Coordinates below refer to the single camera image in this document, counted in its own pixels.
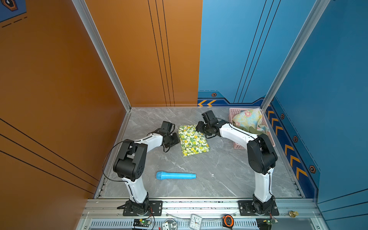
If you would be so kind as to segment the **lemon print skirt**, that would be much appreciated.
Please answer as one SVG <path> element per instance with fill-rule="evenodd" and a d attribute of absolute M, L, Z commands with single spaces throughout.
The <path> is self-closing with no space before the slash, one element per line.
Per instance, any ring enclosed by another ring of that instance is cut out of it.
<path fill-rule="evenodd" d="M 184 157 L 210 151 L 205 135 L 196 130 L 196 125 L 180 126 L 178 135 Z"/>

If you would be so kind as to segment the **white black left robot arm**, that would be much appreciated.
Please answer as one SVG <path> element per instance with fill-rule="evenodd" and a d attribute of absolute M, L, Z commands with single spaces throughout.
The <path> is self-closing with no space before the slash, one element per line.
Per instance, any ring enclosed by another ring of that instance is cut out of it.
<path fill-rule="evenodd" d="M 150 133 L 138 140 L 124 140 L 113 163 L 113 171 L 120 178 L 115 182 L 123 182 L 129 193 L 129 200 L 119 209 L 124 209 L 130 215 L 145 215 L 149 212 L 149 194 L 144 187 L 142 175 L 145 168 L 147 153 L 162 146 L 168 151 L 180 143 L 179 135 Z"/>

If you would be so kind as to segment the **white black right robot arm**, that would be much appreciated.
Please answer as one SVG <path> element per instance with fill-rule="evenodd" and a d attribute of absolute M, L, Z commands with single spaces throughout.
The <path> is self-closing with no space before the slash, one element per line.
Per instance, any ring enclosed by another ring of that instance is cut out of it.
<path fill-rule="evenodd" d="M 248 163 L 255 172 L 255 191 L 249 210 L 255 215 L 278 216 L 276 198 L 272 193 L 272 176 L 278 156 L 266 134 L 256 135 L 241 130 L 228 122 L 198 122 L 196 131 L 205 136 L 229 139 L 247 152 Z"/>

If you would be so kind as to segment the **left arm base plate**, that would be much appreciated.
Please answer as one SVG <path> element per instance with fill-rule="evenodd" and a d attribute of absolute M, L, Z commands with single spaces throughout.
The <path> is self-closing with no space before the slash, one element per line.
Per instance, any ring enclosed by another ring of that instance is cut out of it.
<path fill-rule="evenodd" d="M 125 203 L 123 216 L 161 216 L 163 210 L 162 200 L 146 200 L 141 204 L 128 200 Z"/>

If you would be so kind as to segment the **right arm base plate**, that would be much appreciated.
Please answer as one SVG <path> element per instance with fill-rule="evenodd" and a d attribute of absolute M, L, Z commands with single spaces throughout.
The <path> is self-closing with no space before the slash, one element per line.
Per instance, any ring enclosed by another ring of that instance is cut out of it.
<path fill-rule="evenodd" d="M 278 207 L 272 198 L 264 203 L 258 200 L 240 200 L 238 208 L 241 216 L 279 216 Z"/>

